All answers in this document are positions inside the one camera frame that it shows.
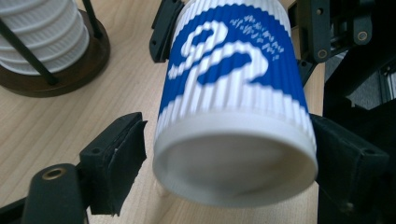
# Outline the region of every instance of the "paper cup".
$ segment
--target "paper cup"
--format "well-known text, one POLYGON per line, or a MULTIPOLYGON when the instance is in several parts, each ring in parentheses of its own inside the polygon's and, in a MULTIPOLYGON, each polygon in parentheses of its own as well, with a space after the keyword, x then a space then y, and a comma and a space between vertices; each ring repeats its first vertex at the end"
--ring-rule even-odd
POLYGON ((276 0, 190 1, 177 19, 153 171, 198 203, 277 203, 309 187, 316 143, 276 0))
MULTIPOLYGON (((0 10, 5 24, 51 73, 72 65, 87 49, 89 34, 73 0, 6 3, 0 10)), ((0 64, 18 74, 39 75, 2 36, 0 64)))

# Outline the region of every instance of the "wooden table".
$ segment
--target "wooden table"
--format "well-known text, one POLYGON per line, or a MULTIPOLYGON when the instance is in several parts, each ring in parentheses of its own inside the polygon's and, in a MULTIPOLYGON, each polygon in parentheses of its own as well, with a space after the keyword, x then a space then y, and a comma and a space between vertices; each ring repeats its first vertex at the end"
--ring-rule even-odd
MULTIPOLYGON (((136 111, 148 120, 147 160, 120 217, 90 216, 97 223, 316 223, 318 186, 283 203, 250 209, 223 209, 191 203, 164 190, 151 163, 153 136, 166 63, 149 56, 150 26, 161 0, 93 0, 106 27, 111 55, 93 82, 51 98, 29 98, 0 88, 0 206, 27 194, 31 177, 62 162, 77 164, 78 153, 114 119, 136 111)), ((291 0, 283 0, 288 6, 291 0)), ((305 93, 311 113, 321 114, 323 65, 305 93)))

